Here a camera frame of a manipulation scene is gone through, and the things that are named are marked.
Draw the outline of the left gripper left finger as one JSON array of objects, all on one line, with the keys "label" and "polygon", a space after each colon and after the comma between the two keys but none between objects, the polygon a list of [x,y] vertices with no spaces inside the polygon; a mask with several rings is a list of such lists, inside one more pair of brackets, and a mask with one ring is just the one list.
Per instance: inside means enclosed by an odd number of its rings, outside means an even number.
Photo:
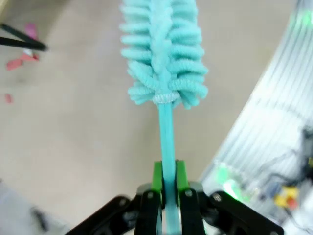
[{"label": "left gripper left finger", "polygon": [[67,235],[124,235],[131,230],[135,235],[160,235],[162,196],[162,163],[154,162],[152,182],[139,186],[133,199],[114,197]]}]

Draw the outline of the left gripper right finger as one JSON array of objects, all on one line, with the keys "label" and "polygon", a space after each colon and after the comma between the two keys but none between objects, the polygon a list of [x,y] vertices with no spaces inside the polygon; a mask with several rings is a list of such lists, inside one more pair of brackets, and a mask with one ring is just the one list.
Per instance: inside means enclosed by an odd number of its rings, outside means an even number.
[{"label": "left gripper right finger", "polygon": [[185,162],[176,161],[176,183],[183,235],[204,235],[204,222],[222,235],[283,235],[281,226],[224,191],[206,195],[200,183],[187,181]]}]

